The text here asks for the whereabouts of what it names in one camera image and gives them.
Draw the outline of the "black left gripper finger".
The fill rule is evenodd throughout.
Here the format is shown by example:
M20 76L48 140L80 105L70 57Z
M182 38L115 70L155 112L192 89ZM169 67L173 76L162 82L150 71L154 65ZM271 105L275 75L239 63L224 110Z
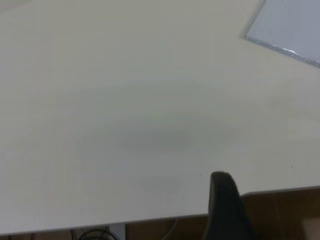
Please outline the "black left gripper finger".
M205 240L256 240L257 235L247 215L232 176L215 171L210 176L208 220Z

